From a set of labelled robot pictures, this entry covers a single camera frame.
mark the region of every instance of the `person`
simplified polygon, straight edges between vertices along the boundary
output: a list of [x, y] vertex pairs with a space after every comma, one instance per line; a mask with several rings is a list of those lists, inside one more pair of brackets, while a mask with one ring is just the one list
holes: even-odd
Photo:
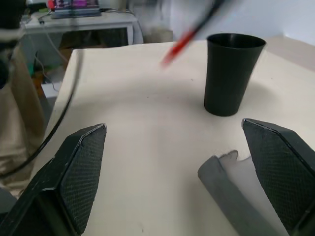
[[[0, 8], [0, 174], [22, 164], [44, 137], [44, 114], [19, 40], [25, 0], [3, 1]], [[7, 178], [0, 187], [19, 196], [30, 181], [33, 164]]]

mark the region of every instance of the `khaki pants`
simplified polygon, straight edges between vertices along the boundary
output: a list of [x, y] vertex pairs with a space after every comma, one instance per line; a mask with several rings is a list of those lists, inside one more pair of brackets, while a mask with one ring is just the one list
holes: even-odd
[[[43, 111], [19, 48], [12, 65], [9, 82], [0, 89], [0, 173], [23, 163], [44, 137]], [[29, 183], [32, 167], [0, 180], [0, 186], [18, 196]]]

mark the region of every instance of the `white table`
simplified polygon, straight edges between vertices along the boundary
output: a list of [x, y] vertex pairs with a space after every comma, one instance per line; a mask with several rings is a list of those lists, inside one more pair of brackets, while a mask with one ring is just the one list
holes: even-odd
[[[287, 50], [299, 52], [301, 43], [292, 44], [296, 47]], [[77, 94], [61, 127], [38, 157], [34, 173], [68, 135], [107, 124], [99, 187], [86, 236], [236, 236], [198, 179], [198, 168], [210, 156], [232, 149], [239, 151], [240, 159], [248, 157], [243, 118], [293, 129], [315, 147], [314, 70], [265, 51], [239, 112], [221, 118], [203, 107], [206, 42], [194, 42], [163, 70], [159, 63], [171, 45], [84, 50]], [[270, 41], [271, 49], [282, 45], [283, 40]], [[306, 53], [314, 52], [307, 47]], [[67, 100], [76, 56], [72, 54], [47, 133]]]
[[[40, 25], [38, 18], [47, 13], [35, 13], [32, 20], [25, 24], [27, 34], [43, 33], [43, 26]], [[52, 19], [51, 15], [43, 18], [45, 28], [48, 33], [53, 32], [67, 32], [75, 30], [105, 30], [105, 29], [119, 29], [126, 28], [128, 36], [128, 45], [133, 44], [133, 23], [136, 23], [137, 18], [129, 13], [102, 13], [101, 16], [95, 17], [79, 17], [75, 21], [70, 18], [66, 19]]]

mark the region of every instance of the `black cup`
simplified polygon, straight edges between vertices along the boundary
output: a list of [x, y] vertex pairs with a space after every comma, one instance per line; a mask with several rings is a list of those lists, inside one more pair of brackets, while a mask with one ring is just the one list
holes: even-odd
[[204, 106], [214, 115], [237, 113], [253, 68], [266, 42], [236, 33], [214, 34], [208, 41]]

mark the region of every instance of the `white desk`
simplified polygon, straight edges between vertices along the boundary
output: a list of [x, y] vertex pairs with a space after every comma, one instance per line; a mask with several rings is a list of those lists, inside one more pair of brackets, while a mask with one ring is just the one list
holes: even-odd
[[[38, 18], [45, 15], [43, 13], [35, 13], [32, 16], [32, 20], [25, 24], [26, 32], [32, 33], [43, 33], [43, 28], [40, 25]], [[104, 29], [118, 29], [126, 28], [128, 36], [128, 44], [133, 44], [133, 23], [137, 22], [137, 18], [128, 13], [102, 13], [101, 16], [96, 17], [81, 17], [73, 19], [52, 19], [51, 16], [43, 18], [45, 22], [45, 28], [48, 33], [53, 32], [67, 32], [75, 30], [104, 30]]]
[[[34, 173], [66, 136], [107, 124], [99, 187], [85, 236], [236, 236], [198, 179], [198, 168], [213, 154], [232, 149], [241, 159], [249, 155], [243, 118], [293, 129], [315, 147], [314, 71], [265, 51], [239, 112], [221, 118], [203, 107], [206, 42], [193, 43], [162, 70], [159, 63], [171, 45], [84, 50], [77, 94]], [[73, 53], [47, 132], [67, 100], [75, 66]]]

